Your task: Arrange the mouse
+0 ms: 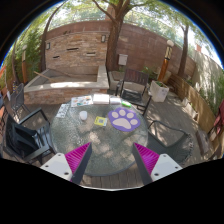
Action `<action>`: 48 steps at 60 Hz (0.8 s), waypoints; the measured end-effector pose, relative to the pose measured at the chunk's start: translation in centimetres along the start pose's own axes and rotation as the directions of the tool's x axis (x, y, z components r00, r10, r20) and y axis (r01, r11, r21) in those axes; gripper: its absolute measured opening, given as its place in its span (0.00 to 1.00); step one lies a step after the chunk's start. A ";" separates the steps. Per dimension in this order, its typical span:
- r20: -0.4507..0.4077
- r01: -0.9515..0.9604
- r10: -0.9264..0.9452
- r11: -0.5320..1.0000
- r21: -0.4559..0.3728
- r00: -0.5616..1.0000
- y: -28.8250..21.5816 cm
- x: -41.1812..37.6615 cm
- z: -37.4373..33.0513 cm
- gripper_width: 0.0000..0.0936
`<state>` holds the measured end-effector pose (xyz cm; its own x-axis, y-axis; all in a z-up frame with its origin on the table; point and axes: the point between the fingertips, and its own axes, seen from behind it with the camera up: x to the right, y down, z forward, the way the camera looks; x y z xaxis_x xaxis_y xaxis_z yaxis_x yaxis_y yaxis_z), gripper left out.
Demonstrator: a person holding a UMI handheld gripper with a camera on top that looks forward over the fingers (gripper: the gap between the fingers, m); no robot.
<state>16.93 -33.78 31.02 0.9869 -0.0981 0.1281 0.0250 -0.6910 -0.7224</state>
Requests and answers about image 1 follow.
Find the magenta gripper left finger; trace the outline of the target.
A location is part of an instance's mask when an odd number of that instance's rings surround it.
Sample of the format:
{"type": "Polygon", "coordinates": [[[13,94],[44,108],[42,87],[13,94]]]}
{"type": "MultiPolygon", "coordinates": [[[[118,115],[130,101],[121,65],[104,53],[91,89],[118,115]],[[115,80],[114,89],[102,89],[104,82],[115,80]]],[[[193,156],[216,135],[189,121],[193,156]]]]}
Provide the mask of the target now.
{"type": "Polygon", "coordinates": [[[41,169],[79,185],[91,153],[92,144],[88,142],[66,154],[57,153],[41,169]]]}

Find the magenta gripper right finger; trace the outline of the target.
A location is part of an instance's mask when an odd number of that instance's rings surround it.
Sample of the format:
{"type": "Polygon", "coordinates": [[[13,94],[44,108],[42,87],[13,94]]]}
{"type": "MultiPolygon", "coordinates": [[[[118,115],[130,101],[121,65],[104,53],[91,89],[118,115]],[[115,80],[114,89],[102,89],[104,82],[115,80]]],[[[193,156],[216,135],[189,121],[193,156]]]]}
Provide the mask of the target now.
{"type": "Polygon", "coordinates": [[[168,154],[159,155],[138,143],[133,144],[132,153],[144,185],[182,169],[168,154]]]}

